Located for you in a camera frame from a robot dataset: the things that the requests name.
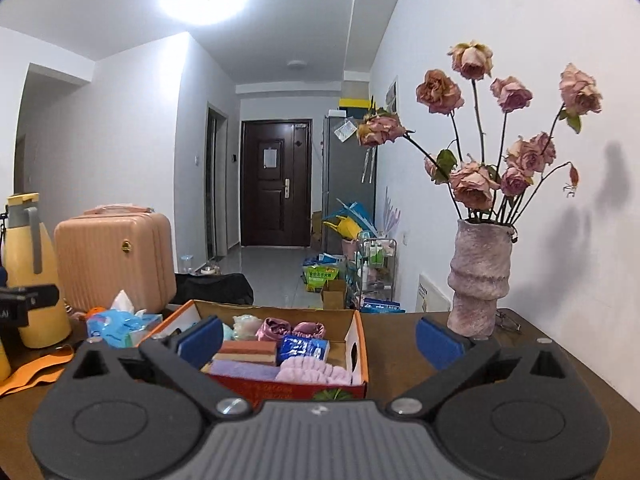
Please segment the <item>smoke detector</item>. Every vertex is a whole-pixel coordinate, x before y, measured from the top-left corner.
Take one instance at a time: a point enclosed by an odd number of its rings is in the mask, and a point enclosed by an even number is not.
[[[303,68],[306,68],[307,65],[308,63],[306,61],[302,61],[300,59],[294,59],[287,63],[287,67],[292,70],[302,70]]]

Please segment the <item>metal rolling cart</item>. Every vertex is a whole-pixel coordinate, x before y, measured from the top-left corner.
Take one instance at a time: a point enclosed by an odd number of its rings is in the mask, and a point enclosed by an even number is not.
[[[356,241],[355,260],[347,261],[348,300],[359,309],[364,298],[392,301],[396,290],[398,244],[362,232]]]

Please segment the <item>black circular cover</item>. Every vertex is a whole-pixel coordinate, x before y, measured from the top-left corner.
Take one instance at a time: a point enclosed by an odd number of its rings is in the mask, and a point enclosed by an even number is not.
[[[555,378],[485,384],[451,397],[436,432],[458,465],[481,478],[567,480],[599,466],[606,418],[588,392]]]
[[[55,409],[38,410],[31,423],[31,451],[60,478],[154,478],[200,438],[200,413],[178,392],[114,379],[75,380],[72,386],[52,392]]]

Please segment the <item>thermos lid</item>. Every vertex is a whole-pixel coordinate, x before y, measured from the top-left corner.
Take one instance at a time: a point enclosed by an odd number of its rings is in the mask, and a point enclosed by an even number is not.
[[[39,199],[40,195],[38,193],[26,193],[23,195],[11,195],[7,199],[7,203],[9,206],[22,205],[25,202],[37,202]]]

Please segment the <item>gray refrigerator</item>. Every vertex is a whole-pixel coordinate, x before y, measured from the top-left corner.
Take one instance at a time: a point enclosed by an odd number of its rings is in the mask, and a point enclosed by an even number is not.
[[[347,205],[360,202],[374,219],[377,157],[372,164],[374,150],[370,150],[369,164],[363,182],[362,174],[365,169],[367,148],[360,146],[357,134],[353,134],[342,142],[335,135],[336,129],[342,124],[344,124],[343,118],[324,118],[322,216],[325,217],[341,209],[342,206],[337,201],[340,199]],[[325,225],[322,226],[322,251],[329,254],[342,254],[340,236]]]

